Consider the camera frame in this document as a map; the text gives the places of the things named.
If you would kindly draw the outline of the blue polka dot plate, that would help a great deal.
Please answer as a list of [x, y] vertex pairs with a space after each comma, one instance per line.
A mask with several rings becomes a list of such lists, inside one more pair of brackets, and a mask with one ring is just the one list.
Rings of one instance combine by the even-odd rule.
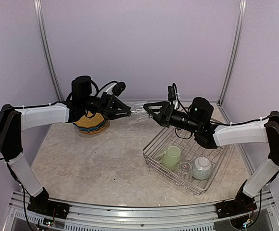
[[80, 128], [80, 127], [77, 127], [75, 126], [75, 128], [77, 128], [78, 130], [83, 130], [83, 131], [94, 131], [94, 130], [97, 130], [97, 129], [100, 129], [100, 128], [103, 128], [103, 127], [109, 127], [109, 124], [105, 124], [99, 128], [95, 127], [95, 128]]

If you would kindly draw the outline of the clear glass cup back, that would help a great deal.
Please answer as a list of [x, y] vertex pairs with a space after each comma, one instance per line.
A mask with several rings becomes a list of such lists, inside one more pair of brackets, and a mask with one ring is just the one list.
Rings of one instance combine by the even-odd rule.
[[134, 125], [137, 123], [145, 122], [151, 119], [150, 114], [144, 109], [144, 104], [148, 101], [133, 102], [131, 107], [131, 116], [129, 117], [129, 124]]

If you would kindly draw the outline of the clear glass cup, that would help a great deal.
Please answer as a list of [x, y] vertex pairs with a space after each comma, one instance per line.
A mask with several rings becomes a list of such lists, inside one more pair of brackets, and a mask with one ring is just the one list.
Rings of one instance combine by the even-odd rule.
[[148, 101], [133, 102], [131, 107], [131, 116], [129, 117], [129, 124], [134, 125], [137, 123], [145, 122], [151, 119], [150, 114], [144, 109], [144, 104]]
[[193, 174], [193, 165], [191, 162], [188, 161], [181, 161], [179, 162], [175, 173], [185, 179], [185, 180], [189, 180], [190, 178], [192, 178], [192, 174]]

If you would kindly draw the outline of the yellow polka dot plate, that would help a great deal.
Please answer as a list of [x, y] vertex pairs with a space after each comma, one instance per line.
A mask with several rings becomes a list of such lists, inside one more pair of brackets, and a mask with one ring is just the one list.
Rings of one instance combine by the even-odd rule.
[[102, 132], [106, 131], [107, 127], [103, 127], [94, 131], [83, 131], [83, 130], [79, 130], [80, 133], [85, 134], [85, 135], [98, 135], [101, 134]]
[[73, 125], [83, 130], [94, 130], [98, 129], [106, 124], [107, 120], [100, 113], [96, 113], [94, 116], [89, 112], [87, 116], [82, 116]]

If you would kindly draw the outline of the light green mug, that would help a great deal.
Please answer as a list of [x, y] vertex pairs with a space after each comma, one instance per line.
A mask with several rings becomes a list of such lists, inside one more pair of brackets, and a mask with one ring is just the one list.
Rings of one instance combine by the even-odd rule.
[[169, 169], [170, 171], [175, 171], [178, 163], [181, 159], [181, 150], [179, 147], [171, 145], [168, 146], [164, 151], [158, 153], [155, 160], [161, 165]]

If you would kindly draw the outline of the clear glass cup front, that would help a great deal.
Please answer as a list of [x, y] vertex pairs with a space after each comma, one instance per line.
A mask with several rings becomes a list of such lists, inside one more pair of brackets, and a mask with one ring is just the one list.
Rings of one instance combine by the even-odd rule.
[[190, 178], [192, 178], [192, 174], [193, 174], [193, 165], [191, 162], [188, 161], [181, 161], [179, 162], [175, 173], [185, 179], [185, 180], [189, 180]]

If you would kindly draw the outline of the white green ceramic bowl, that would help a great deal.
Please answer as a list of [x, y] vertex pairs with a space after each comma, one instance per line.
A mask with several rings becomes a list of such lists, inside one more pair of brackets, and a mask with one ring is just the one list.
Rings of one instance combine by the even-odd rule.
[[192, 176], [197, 180], [207, 180], [213, 172], [211, 161], [206, 157], [198, 157], [192, 162]]

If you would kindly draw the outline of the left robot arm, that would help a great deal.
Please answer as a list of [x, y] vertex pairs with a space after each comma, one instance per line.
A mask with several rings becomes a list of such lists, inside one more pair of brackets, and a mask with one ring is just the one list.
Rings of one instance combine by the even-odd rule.
[[0, 110], [0, 153], [12, 177], [26, 191], [42, 214], [53, 209], [49, 194], [33, 173], [23, 154], [22, 133], [28, 129], [58, 123], [75, 123], [81, 117], [93, 118], [97, 113], [106, 120], [131, 115], [131, 108], [118, 99], [125, 82], [116, 80], [98, 88], [90, 76], [79, 76], [71, 82], [71, 92], [65, 101], [34, 105], [11, 106]]

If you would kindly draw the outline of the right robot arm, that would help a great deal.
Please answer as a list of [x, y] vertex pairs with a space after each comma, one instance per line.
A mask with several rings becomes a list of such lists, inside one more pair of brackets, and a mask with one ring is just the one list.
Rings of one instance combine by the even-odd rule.
[[231, 144], [267, 143], [268, 158], [244, 183], [238, 198], [232, 202], [232, 210], [243, 213], [251, 204], [250, 198], [279, 173], [279, 112], [246, 122], [213, 124], [210, 119], [213, 106], [202, 97], [193, 99], [186, 112], [174, 109], [166, 102], [146, 103], [144, 110], [162, 127], [174, 126], [191, 132], [195, 141], [203, 148], [216, 149]]

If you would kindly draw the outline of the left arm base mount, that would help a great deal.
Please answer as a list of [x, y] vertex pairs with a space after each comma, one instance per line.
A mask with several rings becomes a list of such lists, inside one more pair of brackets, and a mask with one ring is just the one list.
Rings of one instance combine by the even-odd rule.
[[49, 199], [49, 193], [43, 187], [37, 196], [30, 196], [27, 209], [52, 218], [66, 219], [70, 205]]

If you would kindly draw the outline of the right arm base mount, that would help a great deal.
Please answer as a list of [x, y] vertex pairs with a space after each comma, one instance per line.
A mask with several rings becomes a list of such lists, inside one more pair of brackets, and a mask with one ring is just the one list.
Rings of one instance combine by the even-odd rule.
[[239, 189], [234, 199], [216, 203], [215, 207], [218, 218], [236, 216], [257, 209], [254, 197], [247, 196], [243, 192], [243, 187]]

